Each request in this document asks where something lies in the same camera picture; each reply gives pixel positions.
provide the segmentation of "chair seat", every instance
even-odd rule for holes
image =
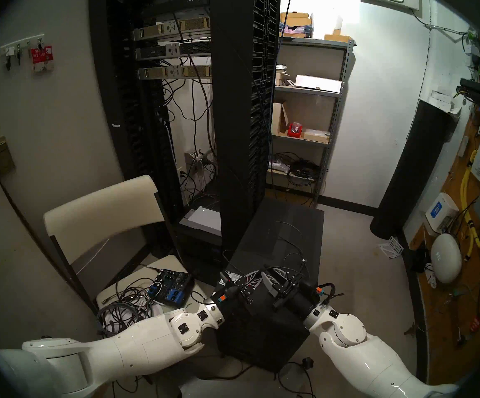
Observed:
[[[166,257],[151,263],[148,263],[149,262],[148,258],[153,258],[153,257],[151,255],[148,255],[148,257],[146,257],[146,259],[142,262],[142,264],[145,264],[157,269],[164,268],[164,269],[171,269],[172,271],[187,272],[175,255],[167,255]],[[158,275],[157,271],[146,268],[146,267],[142,267],[137,271],[133,272],[132,274],[128,275],[127,277],[122,278],[118,282],[118,292],[119,293],[122,292],[124,289],[126,289],[126,287],[128,287],[133,281],[136,281],[136,280],[138,281],[135,282],[135,284],[132,284],[131,286],[137,286],[139,288],[147,288],[148,286],[151,285],[151,280],[154,280],[157,277],[157,275]],[[194,291],[197,291],[201,295],[204,295],[205,297],[207,297],[207,294],[205,294],[205,292],[199,286],[198,281],[196,281],[194,284]],[[115,284],[108,286],[103,291],[101,291],[101,293],[96,296],[96,302],[98,303],[98,307],[102,308],[105,305],[109,305],[112,302],[118,301],[116,296],[110,298],[115,294],[116,294]],[[189,295],[183,308],[186,308],[186,310],[190,313],[196,313],[197,310],[199,309],[199,305]],[[173,311],[176,308],[167,305],[162,307],[162,309],[166,313],[169,311]]]

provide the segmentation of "red key tag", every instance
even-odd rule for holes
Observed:
[[[42,72],[53,69],[53,53],[52,46],[47,45],[42,49],[33,48],[32,53],[33,70]]]

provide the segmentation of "white chair backrest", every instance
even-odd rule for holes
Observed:
[[[93,192],[44,215],[48,236],[55,236],[69,264],[118,233],[164,221],[149,175]]]

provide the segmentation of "gray floor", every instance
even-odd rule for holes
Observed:
[[[319,282],[333,282],[343,297],[332,300],[331,305],[340,313],[356,315],[364,323],[367,332],[379,336],[400,355],[407,368],[416,370],[416,341],[404,335],[413,323],[413,308],[402,258],[389,260],[378,248],[382,243],[369,230],[372,217],[319,205],[325,212],[323,246]],[[241,363],[232,358],[221,359],[212,334],[207,334],[207,345],[191,362],[199,376],[234,375]],[[331,360],[323,354],[318,340],[312,335],[297,351],[297,361],[304,357],[314,360],[309,371],[317,398],[359,397],[356,391],[336,370]],[[177,391],[168,376],[155,374],[161,398],[176,398]],[[242,375],[245,381],[271,380],[273,375],[253,368]],[[134,381],[122,380],[122,386],[133,389]],[[155,397],[155,388],[140,381],[136,394],[128,394],[115,386],[116,396]],[[105,397],[112,397],[109,389]]]

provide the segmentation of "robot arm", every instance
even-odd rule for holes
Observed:
[[[352,314],[320,302],[304,321],[336,368],[357,390],[373,397],[430,397],[455,392],[452,384],[430,386],[412,375],[396,352]]]
[[[99,341],[27,341],[22,351],[0,350],[0,366],[26,396],[88,397],[104,383],[153,374],[199,352],[203,330],[224,322],[219,308],[205,303],[195,314],[178,309]]]
[[[423,398],[455,392],[456,385],[429,386],[416,379],[396,352],[380,338],[368,334],[365,325],[351,314],[340,314],[328,305],[331,294],[320,302],[324,290],[299,276],[262,272],[264,285],[274,296],[274,308],[292,311],[321,349],[352,386],[373,397]],[[232,285],[223,294],[199,305],[196,314],[178,309],[144,319],[110,338],[81,343],[72,339],[41,339],[25,342],[22,351],[1,350],[0,366],[29,397],[88,397],[104,383],[126,376],[152,374],[188,358],[203,348],[201,334],[218,329],[233,304],[228,296],[252,303],[247,282]]]

